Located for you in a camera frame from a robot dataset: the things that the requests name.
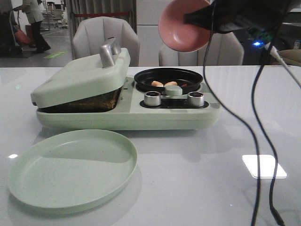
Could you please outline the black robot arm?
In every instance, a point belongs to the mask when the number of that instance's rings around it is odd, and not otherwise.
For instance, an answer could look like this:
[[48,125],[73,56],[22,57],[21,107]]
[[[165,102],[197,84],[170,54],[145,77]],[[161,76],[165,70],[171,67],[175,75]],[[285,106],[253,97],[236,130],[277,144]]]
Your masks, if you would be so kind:
[[270,30],[301,2],[299,0],[215,0],[211,5],[183,16],[192,24],[214,33],[256,28]]

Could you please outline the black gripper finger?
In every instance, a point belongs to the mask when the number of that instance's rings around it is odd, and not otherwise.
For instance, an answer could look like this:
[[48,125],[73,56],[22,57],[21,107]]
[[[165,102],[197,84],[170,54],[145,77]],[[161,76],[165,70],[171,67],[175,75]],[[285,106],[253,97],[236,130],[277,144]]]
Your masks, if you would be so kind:
[[190,1],[187,12],[183,15],[183,23],[217,31],[215,19],[217,3],[218,1],[211,4],[208,1]]

